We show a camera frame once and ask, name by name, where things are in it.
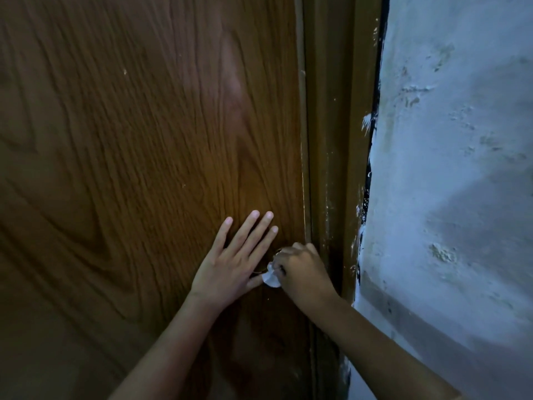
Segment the right arm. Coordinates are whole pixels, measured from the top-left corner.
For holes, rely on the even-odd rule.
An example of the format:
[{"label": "right arm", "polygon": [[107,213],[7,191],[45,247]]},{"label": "right arm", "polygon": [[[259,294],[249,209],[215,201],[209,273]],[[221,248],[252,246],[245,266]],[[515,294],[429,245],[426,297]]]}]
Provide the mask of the right arm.
[{"label": "right arm", "polygon": [[378,400],[453,400],[459,391],[412,357],[346,303],[312,244],[295,243],[274,259],[283,290],[350,359]]}]

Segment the door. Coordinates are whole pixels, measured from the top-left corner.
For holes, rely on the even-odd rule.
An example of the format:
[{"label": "door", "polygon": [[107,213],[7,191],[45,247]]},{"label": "door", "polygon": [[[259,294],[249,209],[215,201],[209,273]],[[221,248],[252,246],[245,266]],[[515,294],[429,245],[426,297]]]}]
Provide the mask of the door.
[{"label": "door", "polygon": [[[0,6],[0,397],[105,398],[226,216],[305,240],[294,0]],[[310,361],[306,318],[262,286],[182,397],[310,398]]]}]

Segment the person's left hand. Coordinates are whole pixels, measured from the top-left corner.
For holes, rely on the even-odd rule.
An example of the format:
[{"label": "person's left hand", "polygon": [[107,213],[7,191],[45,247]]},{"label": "person's left hand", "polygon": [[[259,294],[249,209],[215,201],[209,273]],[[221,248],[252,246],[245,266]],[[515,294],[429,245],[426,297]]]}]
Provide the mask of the person's left hand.
[{"label": "person's left hand", "polygon": [[261,275],[253,278],[250,278],[250,275],[278,232],[277,226],[274,226],[261,240],[273,217],[272,212],[267,212],[254,231],[248,235],[259,218],[259,211],[253,211],[226,249],[224,243],[233,219],[228,217],[224,220],[213,247],[192,281],[190,294],[198,296],[210,306],[222,311],[246,292],[261,285],[263,283]]}]

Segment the wall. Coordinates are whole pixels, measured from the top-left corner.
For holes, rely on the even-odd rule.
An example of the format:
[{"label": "wall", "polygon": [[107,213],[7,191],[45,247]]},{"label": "wall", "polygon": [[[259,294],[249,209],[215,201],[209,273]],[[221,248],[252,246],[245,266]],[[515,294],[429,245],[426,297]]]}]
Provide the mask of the wall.
[{"label": "wall", "polygon": [[533,388],[532,16],[390,4],[355,307],[471,399]]}]

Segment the white object in hand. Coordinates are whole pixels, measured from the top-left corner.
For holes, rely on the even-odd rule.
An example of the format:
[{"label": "white object in hand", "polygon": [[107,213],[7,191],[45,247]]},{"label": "white object in hand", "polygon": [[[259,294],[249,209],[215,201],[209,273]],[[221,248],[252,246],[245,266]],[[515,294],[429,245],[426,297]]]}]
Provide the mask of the white object in hand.
[{"label": "white object in hand", "polygon": [[279,282],[278,277],[274,275],[274,268],[272,267],[272,262],[268,263],[266,269],[267,271],[264,274],[261,274],[263,282],[271,288],[279,288],[281,286],[281,283]]}]

